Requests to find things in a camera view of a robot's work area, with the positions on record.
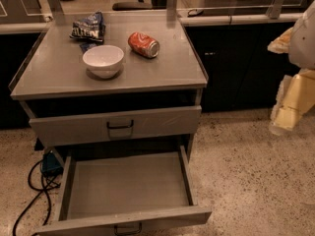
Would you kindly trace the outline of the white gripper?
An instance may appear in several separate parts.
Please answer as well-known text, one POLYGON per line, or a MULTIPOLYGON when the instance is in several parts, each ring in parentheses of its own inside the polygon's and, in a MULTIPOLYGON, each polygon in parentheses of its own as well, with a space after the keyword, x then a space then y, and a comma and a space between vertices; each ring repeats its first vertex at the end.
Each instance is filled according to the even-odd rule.
POLYGON ((301 69, 293 77, 284 76, 276 101, 269 130, 274 135, 282 135, 292 131, 303 115, 315 105, 315 71, 301 69))

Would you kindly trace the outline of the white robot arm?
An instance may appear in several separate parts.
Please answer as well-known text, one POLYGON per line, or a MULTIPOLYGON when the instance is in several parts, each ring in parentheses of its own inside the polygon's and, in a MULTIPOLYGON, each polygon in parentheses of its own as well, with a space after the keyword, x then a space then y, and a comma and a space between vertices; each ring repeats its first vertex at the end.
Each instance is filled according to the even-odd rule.
POLYGON ((300 71, 284 76, 271 113, 269 129, 275 135, 292 131, 302 116, 315 105, 315 2, 294 26, 272 41, 268 50, 288 54, 300 71))

